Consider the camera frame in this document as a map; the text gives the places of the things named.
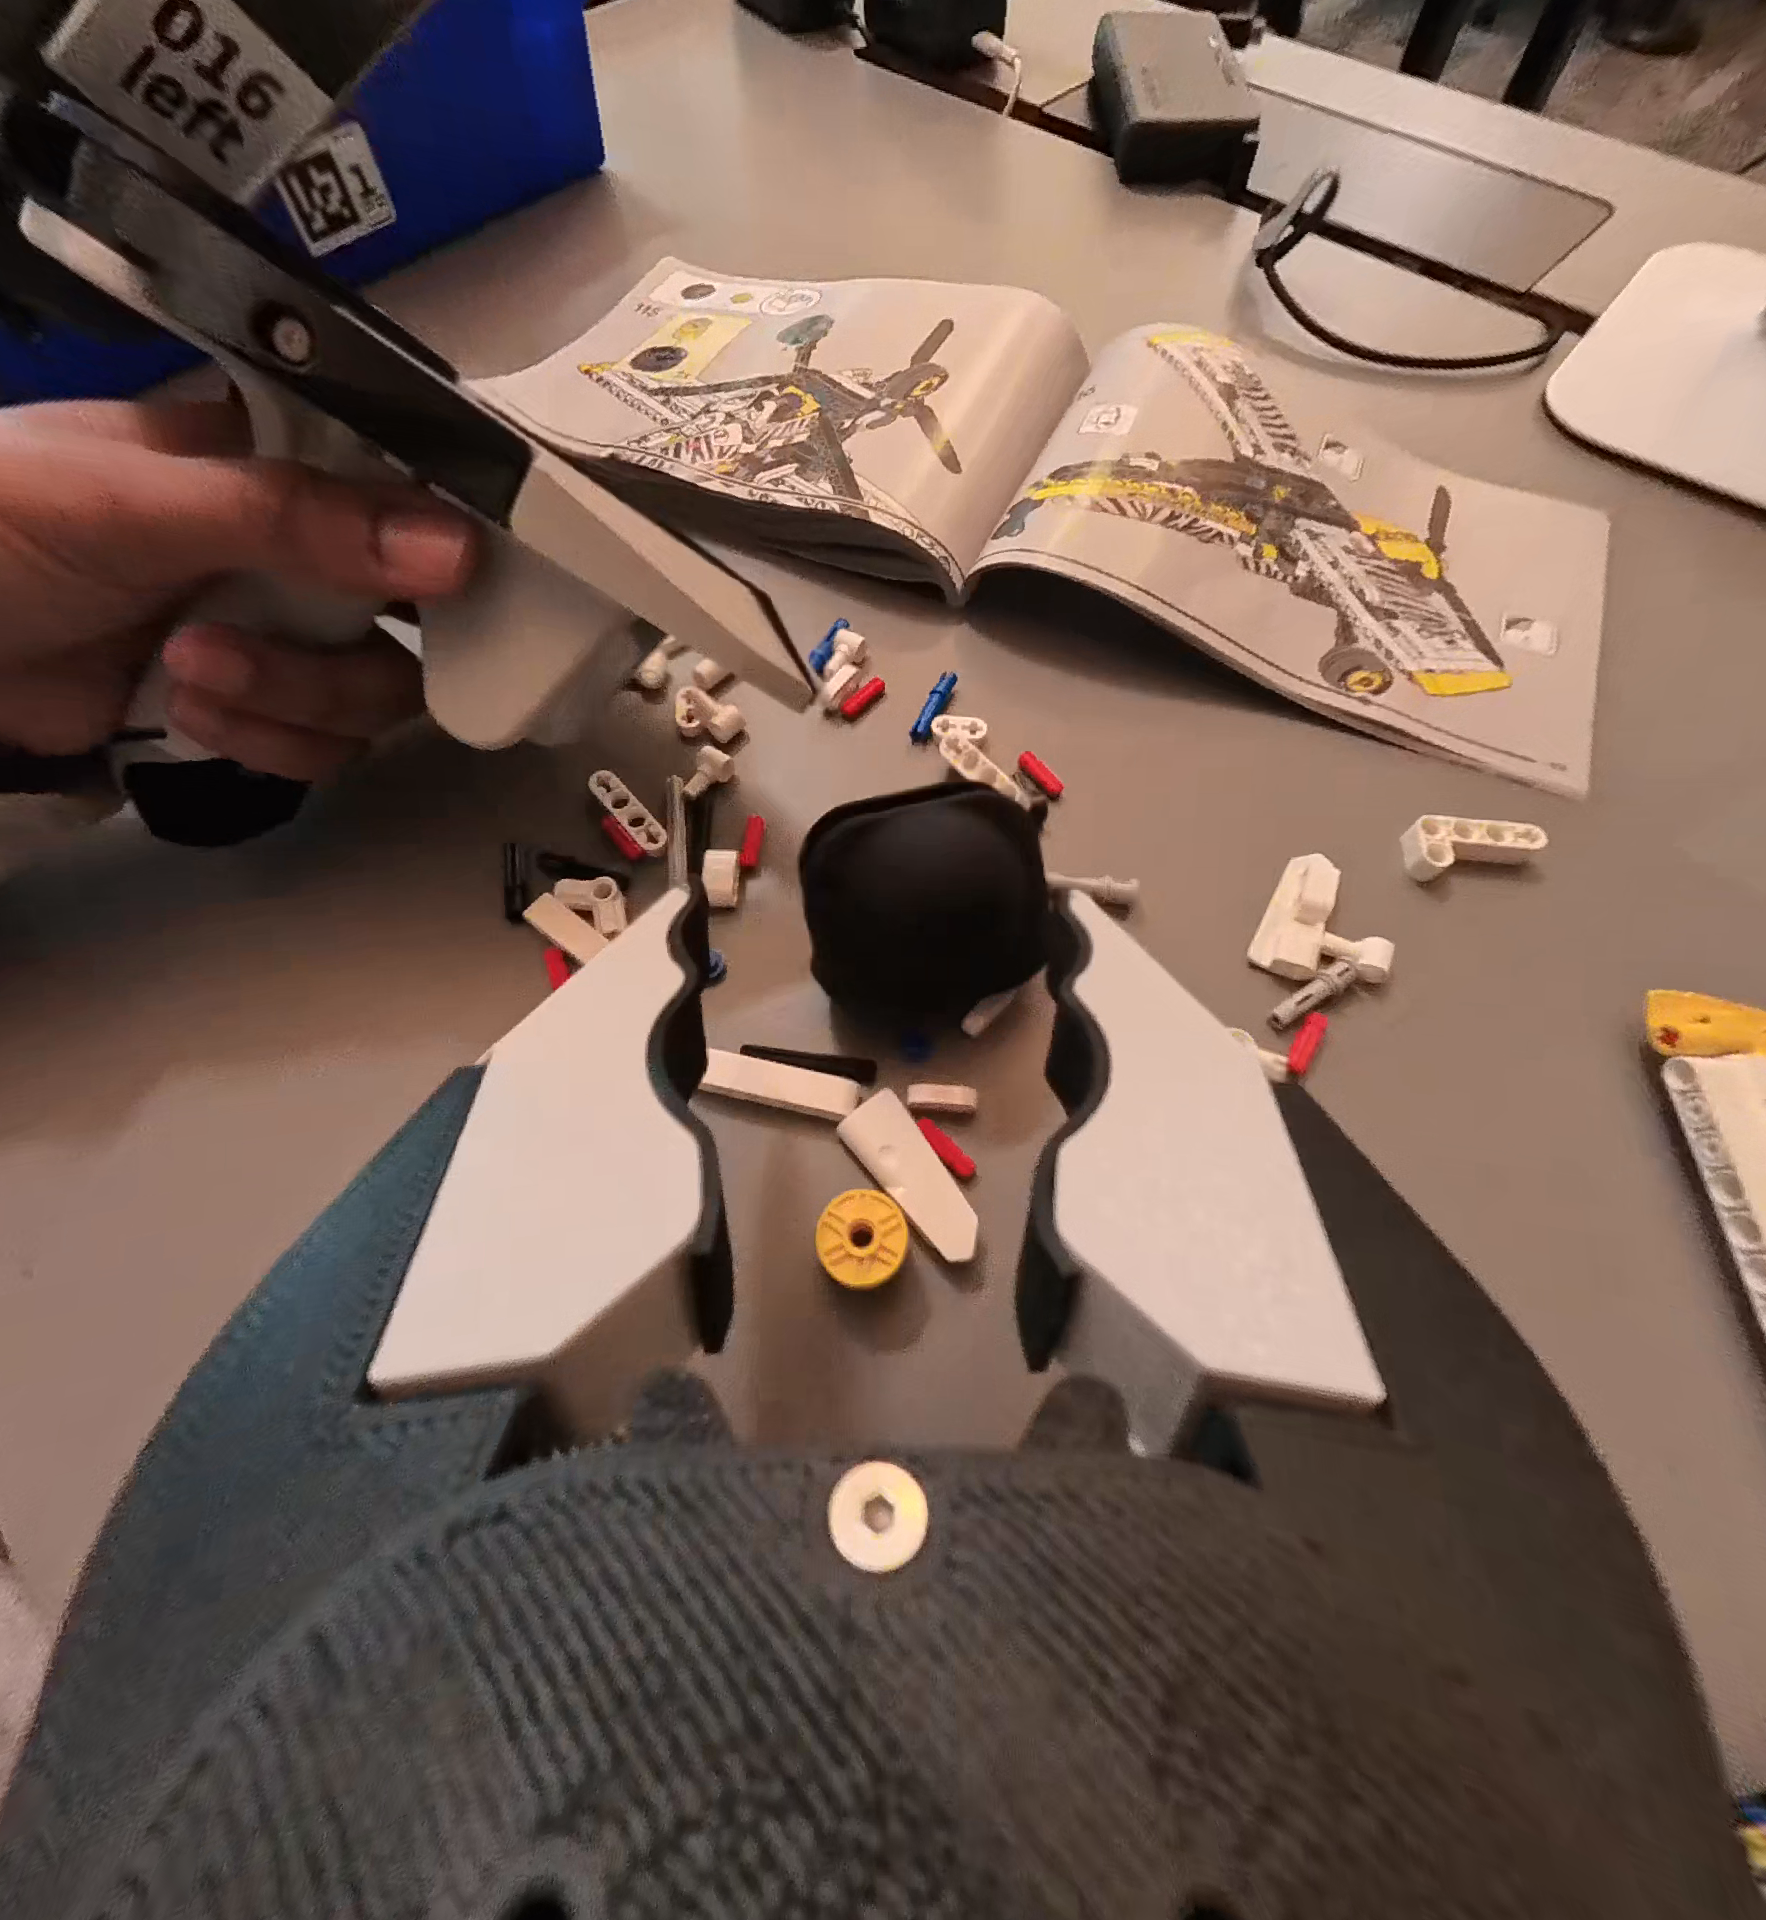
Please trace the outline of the white lego bracket piece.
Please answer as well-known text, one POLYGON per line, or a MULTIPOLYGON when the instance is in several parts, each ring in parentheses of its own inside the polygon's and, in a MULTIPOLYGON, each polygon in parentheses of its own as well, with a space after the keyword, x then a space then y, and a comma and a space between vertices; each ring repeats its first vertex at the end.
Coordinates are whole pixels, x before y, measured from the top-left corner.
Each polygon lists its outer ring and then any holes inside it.
POLYGON ((1312 979, 1326 961, 1326 934, 1340 884, 1340 869, 1328 857, 1294 857, 1245 949, 1246 965, 1288 980, 1312 979))

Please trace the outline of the white display stand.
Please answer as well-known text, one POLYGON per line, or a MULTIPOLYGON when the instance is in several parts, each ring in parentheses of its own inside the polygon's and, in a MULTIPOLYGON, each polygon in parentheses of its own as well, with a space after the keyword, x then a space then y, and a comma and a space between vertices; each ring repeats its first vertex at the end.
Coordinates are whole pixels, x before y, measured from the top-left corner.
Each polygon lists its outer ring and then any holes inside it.
POLYGON ((1766 254, 1654 252, 1541 404, 1579 443, 1766 515, 1766 254))

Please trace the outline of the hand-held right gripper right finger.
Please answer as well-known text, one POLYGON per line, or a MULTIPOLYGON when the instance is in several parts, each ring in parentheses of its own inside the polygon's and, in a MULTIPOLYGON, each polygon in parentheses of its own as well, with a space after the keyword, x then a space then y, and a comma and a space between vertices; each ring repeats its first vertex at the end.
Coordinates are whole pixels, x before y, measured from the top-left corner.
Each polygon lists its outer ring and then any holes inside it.
POLYGON ((1039 1151, 1016 1269, 1032 1371, 1116 1391, 1125 1443, 1176 1457, 1211 1412, 1388 1406, 1255 1050, 1084 892, 1053 906, 1039 1151))

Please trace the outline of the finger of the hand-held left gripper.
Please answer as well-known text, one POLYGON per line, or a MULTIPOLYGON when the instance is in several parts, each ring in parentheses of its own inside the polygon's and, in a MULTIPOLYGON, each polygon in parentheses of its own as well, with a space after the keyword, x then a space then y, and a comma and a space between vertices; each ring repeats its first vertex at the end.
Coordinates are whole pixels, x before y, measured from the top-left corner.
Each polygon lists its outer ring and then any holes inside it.
POLYGON ((769 594, 584 471, 533 449, 506 531, 582 588, 726 661, 781 709, 810 709, 815 684, 769 594))

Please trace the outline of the scattered small lego pieces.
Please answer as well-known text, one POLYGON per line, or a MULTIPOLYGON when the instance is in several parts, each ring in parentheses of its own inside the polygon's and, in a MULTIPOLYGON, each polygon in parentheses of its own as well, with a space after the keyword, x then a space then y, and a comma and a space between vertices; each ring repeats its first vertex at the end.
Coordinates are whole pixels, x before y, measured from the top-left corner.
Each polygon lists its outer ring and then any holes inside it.
MULTIPOLYGON (((822 666, 819 706, 823 715, 831 712, 841 717, 842 723, 854 723, 854 719, 860 719, 882 698, 884 680, 880 673, 870 672, 876 661, 864 651, 866 645, 864 637, 851 628, 848 622, 839 622, 810 655, 812 667, 822 666)), ((677 654, 673 642, 660 644, 655 654, 646 655, 645 663, 637 670, 639 684, 649 682, 651 688, 661 692, 666 685, 666 663, 673 654, 677 654)), ((689 696, 689 700, 704 711, 700 719, 723 720, 723 706, 712 700, 713 688, 723 684, 723 677, 726 677, 726 673, 719 666, 713 673, 707 666, 694 670, 689 684, 677 689, 677 711, 682 712, 682 709, 687 706, 686 696, 689 696)), ((1062 800, 1062 782, 1028 749, 1018 757, 1018 772, 1014 775, 995 764, 982 747, 988 723, 957 711, 958 677, 955 670, 946 670, 934 684, 918 711, 915 725, 911 726, 911 743, 919 743, 919 751, 928 747, 930 752, 939 755, 944 768, 949 772, 949 782, 984 786, 1020 803, 1039 806, 1041 812, 1045 812, 1050 802, 1062 800)), ((707 783, 704 783, 704 779, 692 779, 687 798, 700 800, 710 788, 732 779, 726 757, 719 759, 721 752, 723 747, 715 747, 715 751, 712 751, 710 744, 704 747, 706 759, 698 775, 712 779, 707 779, 707 783)), ((629 837, 629 841, 624 841, 624 848, 629 851, 627 858, 640 860, 645 854, 651 854, 653 848, 655 852, 666 851, 668 842, 645 844, 640 802, 627 788, 619 792, 623 782, 594 775, 590 788, 590 795, 598 800, 598 803, 611 802, 617 806, 617 812, 606 812, 602 827, 615 837, 613 844, 624 835, 629 837)), ((737 903, 741 882, 750 875, 760 857, 762 837, 764 824, 760 818, 746 820, 741 844, 732 842, 723 851, 712 848, 712 854, 704 854, 704 886, 715 877, 726 882, 723 894, 713 894, 712 890, 712 903, 721 901, 725 907, 737 903)), ((1050 873, 1045 882, 1051 903, 1062 903, 1075 896, 1112 913, 1126 913, 1136 907, 1139 898, 1139 884, 1125 877, 1063 877, 1050 873)), ((506 917, 521 917, 552 942, 554 951, 548 955, 546 966, 550 969, 554 987, 566 983, 571 966, 582 969, 594 958, 594 953, 613 947, 624 929, 624 877, 574 860, 574 857, 550 858, 540 848, 528 844, 509 842, 502 851, 502 900, 506 917)), ((1309 983, 1328 983, 1328 979, 1340 976, 1339 987, 1343 987, 1352 975, 1370 985, 1382 985, 1391 975, 1393 961, 1393 942, 1375 936, 1350 942, 1331 932, 1328 926, 1326 961, 1309 983)), ((965 1017, 963 1031, 967 1035, 986 1031, 988 1025, 1000 1017, 1003 1008, 1016 992, 1018 988, 982 1002, 965 1017)), ((1301 1044, 1292 1041, 1286 1057, 1276 1052, 1266 1052, 1255 1044, 1259 1066, 1276 1082, 1290 1082, 1301 1076, 1314 1052, 1312 1041, 1322 1031, 1319 1022, 1325 1022, 1325 1016, 1314 1012, 1322 1002, 1309 992, 1309 987, 1298 992, 1298 1002, 1301 1002, 1301 1009, 1292 1013, 1292 1009, 1298 1008, 1298 1003, 1292 1002, 1277 1013, 1277 1022, 1282 1028, 1305 1022, 1310 1039, 1301 1044)), ((874 1078, 876 1069, 872 1064, 863 1066, 842 1053, 830 1056, 746 1044, 739 1050, 710 1050, 701 1090, 774 1112, 841 1123, 870 1096, 874 1078)), ((973 1161, 942 1133, 939 1117, 975 1114, 977 1095, 969 1087, 944 1088, 918 1084, 906 1099, 910 1117, 918 1122, 944 1167, 955 1174, 957 1180, 971 1180, 973 1161)))

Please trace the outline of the power adapter brick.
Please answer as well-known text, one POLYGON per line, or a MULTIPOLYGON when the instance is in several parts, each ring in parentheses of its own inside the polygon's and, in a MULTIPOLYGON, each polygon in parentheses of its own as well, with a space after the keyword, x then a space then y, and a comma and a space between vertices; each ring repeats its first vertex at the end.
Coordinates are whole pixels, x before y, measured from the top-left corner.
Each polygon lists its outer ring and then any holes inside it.
POLYGON ((1262 105, 1214 13, 1105 13, 1089 105, 1120 184, 1245 186, 1262 105))

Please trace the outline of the white curved lego panel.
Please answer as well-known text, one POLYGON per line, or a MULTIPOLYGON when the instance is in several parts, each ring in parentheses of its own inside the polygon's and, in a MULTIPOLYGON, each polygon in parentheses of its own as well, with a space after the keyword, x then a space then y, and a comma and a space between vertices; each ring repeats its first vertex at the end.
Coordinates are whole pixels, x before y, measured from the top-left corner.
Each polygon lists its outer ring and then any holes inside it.
POLYGON ((977 1213, 892 1090, 870 1092, 839 1123, 837 1138, 939 1262, 975 1260, 977 1213))

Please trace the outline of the lego instruction booklet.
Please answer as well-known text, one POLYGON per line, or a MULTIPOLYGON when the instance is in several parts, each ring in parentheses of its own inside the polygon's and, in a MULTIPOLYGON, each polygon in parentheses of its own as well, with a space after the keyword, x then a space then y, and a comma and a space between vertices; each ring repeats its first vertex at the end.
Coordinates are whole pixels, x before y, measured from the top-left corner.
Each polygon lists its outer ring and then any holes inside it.
POLYGON ((689 534, 955 608, 1066 583, 1339 725, 1588 794, 1606 515, 1316 418, 1208 326, 1090 352, 1016 288, 666 256, 474 393, 689 534))

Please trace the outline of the paper blue bin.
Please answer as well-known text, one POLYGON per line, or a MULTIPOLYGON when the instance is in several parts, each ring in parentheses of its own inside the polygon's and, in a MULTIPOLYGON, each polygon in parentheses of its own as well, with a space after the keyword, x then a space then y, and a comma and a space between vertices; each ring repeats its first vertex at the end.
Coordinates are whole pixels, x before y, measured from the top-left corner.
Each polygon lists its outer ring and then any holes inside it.
MULTIPOLYGON (((430 4, 251 204, 282 244, 369 292, 590 179, 604 142, 582 4, 430 4)), ((0 320, 0 404, 139 396, 198 351, 0 320)))

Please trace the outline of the black lego tyre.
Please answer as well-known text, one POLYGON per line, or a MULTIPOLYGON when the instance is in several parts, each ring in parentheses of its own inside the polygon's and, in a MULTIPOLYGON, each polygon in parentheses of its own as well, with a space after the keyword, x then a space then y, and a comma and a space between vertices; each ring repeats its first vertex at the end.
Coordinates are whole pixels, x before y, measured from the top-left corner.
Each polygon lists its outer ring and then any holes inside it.
POLYGON ((837 806, 803 837, 797 877, 810 972, 848 1022, 932 1034, 1043 971, 1039 812, 984 786, 837 806))

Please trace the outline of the white angled lego beam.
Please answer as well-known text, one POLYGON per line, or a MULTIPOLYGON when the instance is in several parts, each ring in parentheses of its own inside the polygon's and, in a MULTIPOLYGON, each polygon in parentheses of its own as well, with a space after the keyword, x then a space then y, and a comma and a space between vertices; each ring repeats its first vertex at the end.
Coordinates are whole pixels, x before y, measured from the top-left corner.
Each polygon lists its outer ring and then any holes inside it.
POLYGON ((1455 813, 1423 813, 1399 835, 1403 873, 1422 886, 1468 866, 1527 866, 1546 848, 1548 835, 1536 824, 1455 813))

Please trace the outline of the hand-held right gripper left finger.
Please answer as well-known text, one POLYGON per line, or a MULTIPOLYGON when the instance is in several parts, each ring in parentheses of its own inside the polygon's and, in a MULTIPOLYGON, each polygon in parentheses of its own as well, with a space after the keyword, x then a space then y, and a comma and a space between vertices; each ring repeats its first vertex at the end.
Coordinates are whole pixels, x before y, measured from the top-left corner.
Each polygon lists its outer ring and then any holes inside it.
POLYGON ((704 900, 671 886, 482 1057, 369 1362, 379 1399, 629 1404, 726 1347, 725 1184, 692 1108, 706 958, 704 900))

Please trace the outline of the yellow lego wheel hub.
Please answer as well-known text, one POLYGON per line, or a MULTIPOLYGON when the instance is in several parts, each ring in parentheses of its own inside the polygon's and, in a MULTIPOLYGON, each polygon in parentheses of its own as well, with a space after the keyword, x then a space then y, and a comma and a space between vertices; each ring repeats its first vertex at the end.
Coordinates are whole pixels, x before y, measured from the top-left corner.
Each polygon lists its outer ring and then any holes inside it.
POLYGON ((817 1214, 812 1248, 823 1276, 847 1292, 874 1292, 899 1276, 911 1243, 908 1216, 874 1189, 848 1189, 817 1214))

